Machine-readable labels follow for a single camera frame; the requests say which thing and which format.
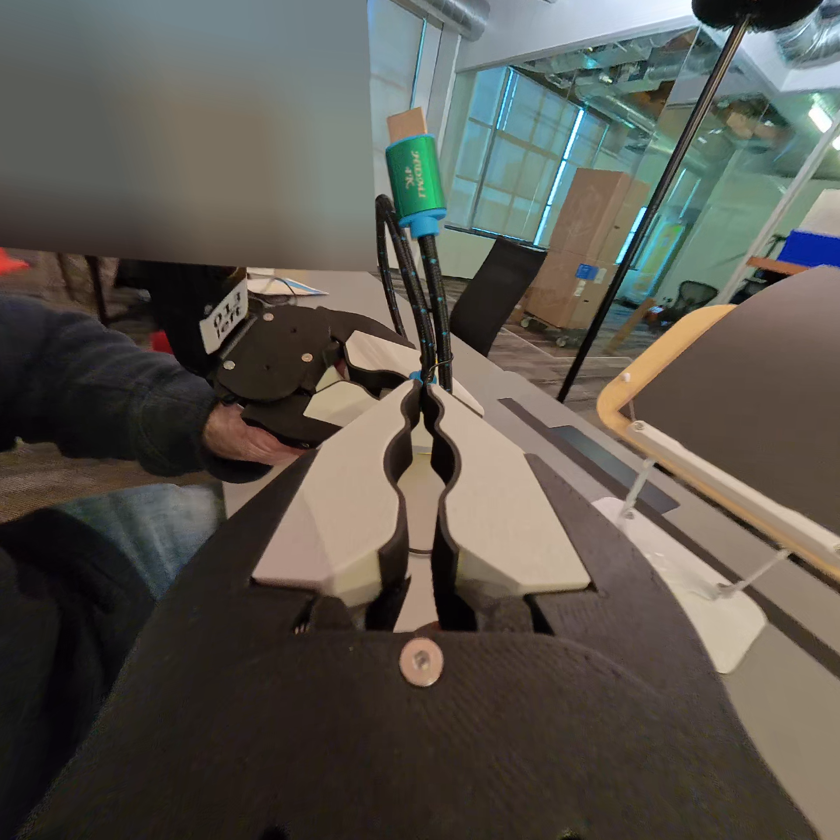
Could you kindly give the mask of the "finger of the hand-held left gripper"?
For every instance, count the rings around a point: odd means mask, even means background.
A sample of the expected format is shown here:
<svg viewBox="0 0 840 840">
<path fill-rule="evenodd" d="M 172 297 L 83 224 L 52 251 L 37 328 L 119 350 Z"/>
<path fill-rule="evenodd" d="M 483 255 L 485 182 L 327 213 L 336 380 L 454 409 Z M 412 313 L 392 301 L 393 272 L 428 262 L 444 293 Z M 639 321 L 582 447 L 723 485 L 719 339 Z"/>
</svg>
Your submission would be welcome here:
<svg viewBox="0 0 840 840">
<path fill-rule="evenodd" d="M 343 346 L 347 370 L 392 371 L 395 388 L 384 392 L 384 400 L 405 382 L 422 383 L 419 352 L 413 347 L 381 339 L 362 331 L 354 331 Z"/>
<path fill-rule="evenodd" d="M 303 416 L 336 427 L 346 427 L 366 413 L 384 392 L 396 387 L 392 371 L 326 370 L 316 385 Z"/>
</svg>

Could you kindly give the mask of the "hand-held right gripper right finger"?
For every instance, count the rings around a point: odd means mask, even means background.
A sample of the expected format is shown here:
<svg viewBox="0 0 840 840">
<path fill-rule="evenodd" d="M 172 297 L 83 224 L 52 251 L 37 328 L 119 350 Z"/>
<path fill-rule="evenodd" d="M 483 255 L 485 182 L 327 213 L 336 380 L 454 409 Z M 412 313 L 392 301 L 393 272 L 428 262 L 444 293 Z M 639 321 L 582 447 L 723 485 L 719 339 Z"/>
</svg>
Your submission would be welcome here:
<svg viewBox="0 0 840 840">
<path fill-rule="evenodd" d="M 437 598 L 580 592 L 591 583 L 523 450 L 440 387 L 427 388 L 431 466 L 443 481 Z"/>
</svg>

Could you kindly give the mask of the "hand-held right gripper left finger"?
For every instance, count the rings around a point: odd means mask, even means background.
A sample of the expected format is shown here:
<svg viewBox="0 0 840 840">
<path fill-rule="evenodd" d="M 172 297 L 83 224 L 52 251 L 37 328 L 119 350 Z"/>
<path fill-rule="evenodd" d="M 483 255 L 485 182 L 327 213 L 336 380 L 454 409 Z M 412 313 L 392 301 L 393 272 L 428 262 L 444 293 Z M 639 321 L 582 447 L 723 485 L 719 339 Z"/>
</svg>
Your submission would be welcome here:
<svg viewBox="0 0 840 840">
<path fill-rule="evenodd" d="M 407 381 L 318 450 L 253 571 L 261 585 L 381 594 L 407 570 L 406 502 L 422 387 Z"/>
</svg>

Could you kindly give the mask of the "person's left forearm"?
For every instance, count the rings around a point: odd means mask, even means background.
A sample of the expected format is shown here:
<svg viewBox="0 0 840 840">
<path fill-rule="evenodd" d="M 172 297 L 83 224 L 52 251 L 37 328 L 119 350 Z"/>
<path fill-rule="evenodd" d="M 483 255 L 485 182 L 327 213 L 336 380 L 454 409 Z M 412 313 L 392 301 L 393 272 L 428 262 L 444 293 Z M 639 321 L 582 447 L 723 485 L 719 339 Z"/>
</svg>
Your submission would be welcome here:
<svg viewBox="0 0 840 840">
<path fill-rule="evenodd" d="M 231 463 L 203 443 L 214 393 L 172 356 L 142 350 L 78 312 L 2 295 L 1 449 L 51 443 L 83 459 L 136 461 L 155 476 Z"/>
</svg>

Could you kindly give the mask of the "person's left hand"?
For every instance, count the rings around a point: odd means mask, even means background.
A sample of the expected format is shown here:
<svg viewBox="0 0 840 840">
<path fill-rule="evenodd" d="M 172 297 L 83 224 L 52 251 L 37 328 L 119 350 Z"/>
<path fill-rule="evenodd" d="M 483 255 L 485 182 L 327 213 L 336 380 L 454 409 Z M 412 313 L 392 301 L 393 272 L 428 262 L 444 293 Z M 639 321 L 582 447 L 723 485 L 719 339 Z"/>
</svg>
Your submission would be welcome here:
<svg viewBox="0 0 840 840">
<path fill-rule="evenodd" d="M 303 455 L 303 449 L 281 443 L 260 427 L 250 426 L 238 405 L 218 403 L 203 429 L 202 442 L 212 455 L 227 460 L 282 467 Z"/>
</svg>

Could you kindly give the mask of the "black chair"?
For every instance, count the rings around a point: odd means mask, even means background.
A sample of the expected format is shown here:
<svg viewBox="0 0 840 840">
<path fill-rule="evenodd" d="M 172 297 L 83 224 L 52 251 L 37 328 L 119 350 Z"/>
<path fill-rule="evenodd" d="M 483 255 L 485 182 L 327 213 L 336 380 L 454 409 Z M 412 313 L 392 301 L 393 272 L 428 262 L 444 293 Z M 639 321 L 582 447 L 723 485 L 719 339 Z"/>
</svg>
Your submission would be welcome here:
<svg viewBox="0 0 840 840">
<path fill-rule="evenodd" d="M 541 248 L 498 238 L 454 305 L 453 336 L 482 356 L 489 355 L 499 331 L 537 277 L 548 255 Z"/>
</svg>

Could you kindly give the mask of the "person's leg in jeans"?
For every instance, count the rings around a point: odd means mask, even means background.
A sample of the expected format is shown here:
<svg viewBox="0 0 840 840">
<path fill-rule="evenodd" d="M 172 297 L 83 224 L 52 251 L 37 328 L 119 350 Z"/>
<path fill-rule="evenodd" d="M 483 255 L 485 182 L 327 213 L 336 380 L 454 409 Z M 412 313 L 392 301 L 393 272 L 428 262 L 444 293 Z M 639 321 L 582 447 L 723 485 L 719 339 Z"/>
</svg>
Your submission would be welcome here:
<svg viewBox="0 0 840 840">
<path fill-rule="evenodd" d="M 156 601 L 227 518 L 220 484 L 137 486 L 50 509 L 110 541 Z"/>
</svg>

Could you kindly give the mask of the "cardboard box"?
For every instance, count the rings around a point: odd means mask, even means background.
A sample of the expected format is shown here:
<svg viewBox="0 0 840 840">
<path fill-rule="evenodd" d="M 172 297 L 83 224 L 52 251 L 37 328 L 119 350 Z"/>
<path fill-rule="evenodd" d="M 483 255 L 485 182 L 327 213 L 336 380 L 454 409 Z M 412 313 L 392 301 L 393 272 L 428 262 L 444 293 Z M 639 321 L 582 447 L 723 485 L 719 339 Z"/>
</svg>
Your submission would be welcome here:
<svg viewBox="0 0 840 840">
<path fill-rule="evenodd" d="M 588 330 L 651 189 L 624 172 L 577 170 L 524 298 L 524 327 L 537 322 L 573 336 Z"/>
</svg>

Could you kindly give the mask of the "grey panel with wooden rim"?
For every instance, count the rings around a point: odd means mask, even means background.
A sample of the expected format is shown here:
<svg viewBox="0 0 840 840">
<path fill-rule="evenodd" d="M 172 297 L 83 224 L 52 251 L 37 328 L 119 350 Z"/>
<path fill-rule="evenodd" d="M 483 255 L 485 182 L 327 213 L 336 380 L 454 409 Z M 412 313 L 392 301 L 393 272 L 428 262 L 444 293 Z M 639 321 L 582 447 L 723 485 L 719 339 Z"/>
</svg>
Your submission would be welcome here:
<svg viewBox="0 0 840 840">
<path fill-rule="evenodd" d="M 604 426 L 838 581 L 839 272 L 686 315 L 596 403 Z"/>
</svg>

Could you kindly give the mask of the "blue box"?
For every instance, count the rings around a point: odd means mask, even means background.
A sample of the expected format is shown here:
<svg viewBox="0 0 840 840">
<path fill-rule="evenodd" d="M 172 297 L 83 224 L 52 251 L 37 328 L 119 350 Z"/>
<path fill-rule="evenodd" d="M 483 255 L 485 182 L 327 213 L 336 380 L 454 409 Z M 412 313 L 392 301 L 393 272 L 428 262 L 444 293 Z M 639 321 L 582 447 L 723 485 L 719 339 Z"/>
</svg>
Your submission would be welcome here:
<svg viewBox="0 0 840 840">
<path fill-rule="evenodd" d="M 784 241 L 778 255 L 783 263 L 814 268 L 818 266 L 840 267 L 838 236 L 816 234 L 804 229 L 793 229 Z"/>
</svg>

